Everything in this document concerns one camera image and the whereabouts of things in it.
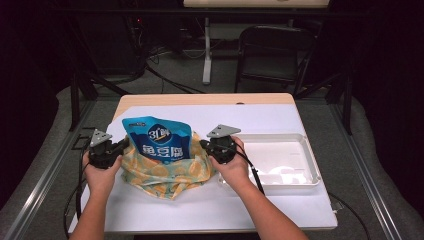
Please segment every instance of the blue plastic bag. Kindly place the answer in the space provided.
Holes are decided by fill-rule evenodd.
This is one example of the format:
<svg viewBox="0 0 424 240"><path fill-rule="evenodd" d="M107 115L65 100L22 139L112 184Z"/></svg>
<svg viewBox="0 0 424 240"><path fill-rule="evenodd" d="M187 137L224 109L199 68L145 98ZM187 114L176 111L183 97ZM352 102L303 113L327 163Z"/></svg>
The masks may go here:
<svg viewBox="0 0 424 240"><path fill-rule="evenodd" d="M189 159L191 127L151 116L126 118L122 124L138 152L164 164Z"/></svg>

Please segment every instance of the plastic container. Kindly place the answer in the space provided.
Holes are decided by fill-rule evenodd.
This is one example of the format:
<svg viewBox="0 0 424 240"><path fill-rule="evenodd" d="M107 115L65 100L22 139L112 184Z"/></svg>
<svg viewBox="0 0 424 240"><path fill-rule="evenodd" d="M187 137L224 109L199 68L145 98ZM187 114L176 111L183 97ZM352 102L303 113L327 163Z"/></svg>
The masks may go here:
<svg viewBox="0 0 424 240"><path fill-rule="evenodd" d="M318 166L306 136L296 133L237 134L236 136L244 142L247 157L258 170L265 190L311 188L321 181ZM250 179L256 184L251 171ZM221 175L219 181L230 188Z"/></svg>

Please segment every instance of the cloth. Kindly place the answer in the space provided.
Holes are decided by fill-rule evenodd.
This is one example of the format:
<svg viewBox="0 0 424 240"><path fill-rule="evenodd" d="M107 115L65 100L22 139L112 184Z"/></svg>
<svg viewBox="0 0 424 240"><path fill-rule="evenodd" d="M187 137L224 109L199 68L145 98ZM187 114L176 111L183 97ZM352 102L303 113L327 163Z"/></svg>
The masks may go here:
<svg viewBox="0 0 424 240"><path fill-rule="evenodd" d="M151 196L174 200L182 191L202 186L215 174L200 140L199 135L193 132L191 158L169 164L139 154L130 141L124 150L121 177Z"/></svg>

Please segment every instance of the hand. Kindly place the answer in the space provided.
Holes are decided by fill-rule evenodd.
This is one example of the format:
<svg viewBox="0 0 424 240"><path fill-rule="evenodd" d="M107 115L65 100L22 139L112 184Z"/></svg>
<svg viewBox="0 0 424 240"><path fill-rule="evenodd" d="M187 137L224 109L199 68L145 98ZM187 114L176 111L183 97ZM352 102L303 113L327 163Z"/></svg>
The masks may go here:
<svg viewBox="0 0 424 240"><path fill-rule="evenodd" d="M243 153L244 143L238 137L233 136L232 139L239 145L237 151ZM239 154L236 154L227 164L219 164L212 156L209 156L209 159L234 191L237 192L246 185L253 185L249 179L248 164Z"/></svg>
<svg viewBox="0 0 424 240"><path fill-rule="evenodd" d="M88 187L90 188L90 196L100 197L107 199L112 191L113 184L115 183L115 175L119 170L122 162L122 156L116 158L115 163L109 169L99 169L89 163L88 152L84 154L83 166L87 167L84 173L87 178Z"/></svg>

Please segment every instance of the white table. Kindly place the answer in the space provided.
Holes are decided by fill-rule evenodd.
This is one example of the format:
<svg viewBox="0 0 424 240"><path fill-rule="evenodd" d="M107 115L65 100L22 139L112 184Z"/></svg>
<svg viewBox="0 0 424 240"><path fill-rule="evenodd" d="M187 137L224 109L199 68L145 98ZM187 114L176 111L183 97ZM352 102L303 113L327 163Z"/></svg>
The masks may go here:
<svg viewBox="0 0 424 240"><path fill-rule="evenodd" d="M122 101L126 103L118 106L115 120L107 129L114 141L119 141L126 134L122 119L140 116L185 122L201 137L206 137L218 124L240 128L245 134L299 133L306 136L289 94L144 95L140 98L124 96ZM198 105L186 105L187 102ZM117 173L107 204L106 232L165 234L255 230L241 200L231 189L218 182L218 175L205 185L186 190L171 201L151 197L125 183L120 177L121 171ZM333 229L337 226L322 180L311 188L266 190L266 194L302 229ZM89 190L86 188L82 195L82 207L88 196ZM74 217L69 232L73 231L76 223Z"/></svg>

